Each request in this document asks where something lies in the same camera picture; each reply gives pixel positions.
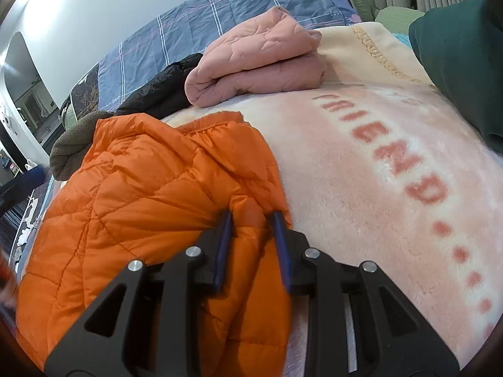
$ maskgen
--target black puffer fabric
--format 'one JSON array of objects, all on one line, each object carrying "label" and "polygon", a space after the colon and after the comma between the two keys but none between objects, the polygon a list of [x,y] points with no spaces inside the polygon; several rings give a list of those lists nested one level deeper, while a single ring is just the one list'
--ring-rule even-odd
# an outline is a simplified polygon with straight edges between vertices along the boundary
[{"label": "black puffer fabric", "polygon": [[189,107],[191,104],[185,95],[185,79],[202,57],[202,54],[192,54],[173,62],[147,84],[135,90],[114,115],[146,113],[162,119]]}]

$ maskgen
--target cream fleece blanket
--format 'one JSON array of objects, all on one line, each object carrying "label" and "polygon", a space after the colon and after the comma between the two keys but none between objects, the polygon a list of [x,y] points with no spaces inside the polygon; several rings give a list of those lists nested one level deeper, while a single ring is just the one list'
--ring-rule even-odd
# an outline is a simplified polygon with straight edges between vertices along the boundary
[{"label": "cream fleece blanket", "polygon": [[[503,311],[498,159],[382,25],[320,31],[320,89],[245,95],[166,121],[242,112],[278,161],[294,229],[339,262],[377,262],[464,366]],[[303,373],[305,302],[295,314],[288,376]]]}]

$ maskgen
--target silver bolt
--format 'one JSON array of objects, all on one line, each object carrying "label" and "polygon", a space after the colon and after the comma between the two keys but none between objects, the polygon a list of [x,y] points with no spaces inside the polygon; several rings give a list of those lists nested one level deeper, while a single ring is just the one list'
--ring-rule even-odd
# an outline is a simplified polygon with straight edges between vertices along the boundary
[{"label": "silver bolt", "polygon": [[305,250],[304,255],[307,258],[316,259],[319,257],[319,251],[316,248],[308,248]]},{"label": "silver bolt", "polygon": [[143,262],[138,259],[135,259],[134,261],[131,261],[127,264],[127,268],[131,272],[137,272],[143,268]]},{"label": "silver bolt", "polygon": [[375,262],[372,262],[372,261],[365,261],[362,264],[362,268],[365,272],[373,273],[373,272],[377,271],[377,265],[375,264]]},{"label": "silver bolt", "polygon": [[190,258],[194,258],[201,254],[201,248],[199,247],[189,247],[185,249],[185,255],[190,256]]}]

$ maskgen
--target folded pink blanket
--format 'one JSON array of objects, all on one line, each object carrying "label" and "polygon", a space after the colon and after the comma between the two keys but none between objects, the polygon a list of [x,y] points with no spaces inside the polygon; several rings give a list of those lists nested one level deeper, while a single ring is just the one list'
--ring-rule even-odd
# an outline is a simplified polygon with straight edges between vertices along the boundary
[{"label": "folded pink blanket", "polygon": [[187,99],[208,107],[245,92],[318,88],[326,71],[316,51],[320,41],[319,31],[305,30],[287,10],[273,7],[207,47],[185,81]]}]

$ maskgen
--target green cloth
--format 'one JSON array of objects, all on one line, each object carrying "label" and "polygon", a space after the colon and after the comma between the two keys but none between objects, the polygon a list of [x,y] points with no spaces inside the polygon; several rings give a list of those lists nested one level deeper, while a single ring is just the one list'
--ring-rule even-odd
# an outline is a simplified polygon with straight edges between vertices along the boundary
[{"label": "green cloth", "polygon": [[70,103],[66,108],[66,112],[63,116],[63,127],[65,130],[70,129],[74,124],[77,123],[77,116],[75,114],[74,106]]},{"label": "green cloth", "polygon": [[487,2],[432,9],[412,23],[409,38],[433,83],[503,152],[503,31]]},{"label": "green cloth", "polygon": [[352,0],[352,3],[353,8],[358,12],[363,22],[374,21],[373,10],[369,0]]},{"label": "green cloth", "polygon": [[376,22],[380,22],[390,32],[395,34],[408,34],[409,26],[422,17],[422,11],[411,10],[405,7],[386,7],[379,11]]}]

